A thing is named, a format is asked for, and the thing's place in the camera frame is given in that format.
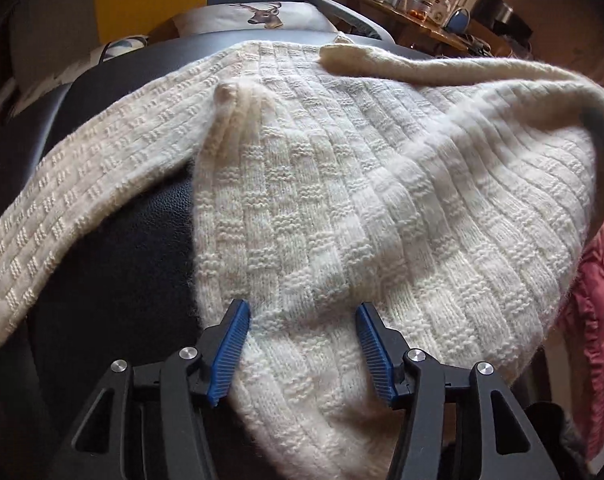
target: metal bolt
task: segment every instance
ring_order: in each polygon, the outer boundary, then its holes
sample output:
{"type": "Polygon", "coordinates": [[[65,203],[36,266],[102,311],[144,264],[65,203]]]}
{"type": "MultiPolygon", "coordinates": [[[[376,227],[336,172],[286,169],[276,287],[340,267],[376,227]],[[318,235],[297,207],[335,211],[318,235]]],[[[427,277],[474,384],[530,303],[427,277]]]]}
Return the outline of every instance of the metal bolt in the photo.
{"type": "Polygon", "coordinates": [[[406,352],[406,355],[411,361],[415,361],[419,363],[420,361],[424,361],[426,359],[426,354],[420,350],[419,348],[414,348],[406,352]]]}
{"type": "Polygon", "coordinates": [[[118,359],[116,361],[113,361],[110,364],[110,369],[113,370],[116,374],[123,372],[127,368],[128,368],[128,363],[126,361],[124,361],[123,359],[118,359]]]}
{"type": "Polygon", "coordinates": [[[491,375],[493,373],[493,365],[490,363],[485,363],[484,361],[482,361],[481,363],[477,364],[477,371],[480,372],[482,375],[491,375]]]}
{"type": "Polygon", "coordinates": [[[197,357],[197,348],[194,346],[184,346],[184,348],[179,351],[179,356],[186,360],[193,359],[197,357]]]}

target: cream wool fabric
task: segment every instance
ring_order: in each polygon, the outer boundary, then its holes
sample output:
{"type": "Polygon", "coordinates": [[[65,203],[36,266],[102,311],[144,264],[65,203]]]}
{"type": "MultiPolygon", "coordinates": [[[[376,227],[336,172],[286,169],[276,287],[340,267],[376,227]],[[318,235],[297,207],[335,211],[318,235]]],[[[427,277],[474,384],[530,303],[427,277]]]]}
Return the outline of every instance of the cream wool fabric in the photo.
{"type": "Polygon", "coordinates": [[[512,380],[589,227],[586,106],[604,113],[604,90],[515,60],[249,42],[197,61],[60,142],[4,213],[0,345],[77,238],[195,156],[199,315],[252,306],[235,409],[289,478],[383,478],[398,420],[355,307],[512,380]]]}

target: sweater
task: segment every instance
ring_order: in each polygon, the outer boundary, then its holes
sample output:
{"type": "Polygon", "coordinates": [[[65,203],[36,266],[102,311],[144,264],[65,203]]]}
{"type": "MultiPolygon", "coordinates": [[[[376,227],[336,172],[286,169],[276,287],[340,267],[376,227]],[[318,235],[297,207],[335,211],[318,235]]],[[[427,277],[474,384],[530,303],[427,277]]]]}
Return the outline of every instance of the sweater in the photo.
{"type": "Polygon", "coordinates": [[[82,235],[194,160],[197,309],[252,306],[231,387],[289,478],[383,478],[399,420],[354,331],[517,377],[585,241],[604,90],[538,63],[248,42],[124,97],[57,144],[0,218],[0,345],[82,235]]]}

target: deer head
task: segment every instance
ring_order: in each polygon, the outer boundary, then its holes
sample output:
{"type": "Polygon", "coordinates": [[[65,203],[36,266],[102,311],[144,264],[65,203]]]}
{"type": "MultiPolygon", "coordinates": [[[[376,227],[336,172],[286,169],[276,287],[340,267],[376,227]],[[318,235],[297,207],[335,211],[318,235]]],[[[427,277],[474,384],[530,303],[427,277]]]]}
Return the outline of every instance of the deer head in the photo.
{"type": "Polygon", "coordinates": [[[231,4],[231,7],[240,7],[241,9],[248,9],[255,14],[248,20],[249,23],[255,25],[256,23],[264,23],[264,28],[278,28],[282,26],[282,21],[278,18],[279,8],[282,6],[281,2],[268,2],[269,8],[267,10],[256,9],[245,4],[231,4]]]}

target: pink fabric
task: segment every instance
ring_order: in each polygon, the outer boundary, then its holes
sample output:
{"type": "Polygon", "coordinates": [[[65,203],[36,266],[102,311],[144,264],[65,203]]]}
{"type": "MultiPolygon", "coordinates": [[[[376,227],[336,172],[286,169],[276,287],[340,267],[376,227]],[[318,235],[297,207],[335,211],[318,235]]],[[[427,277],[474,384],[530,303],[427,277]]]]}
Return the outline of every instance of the pink fabric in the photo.
{"type": "Polygon", "coordinates": [[[604,444],[604,225],[584,250],[557,324],[584,342],[591,402],[590,406],[574,406],[573,417],[586,440],[590,460],[604,444]]]}

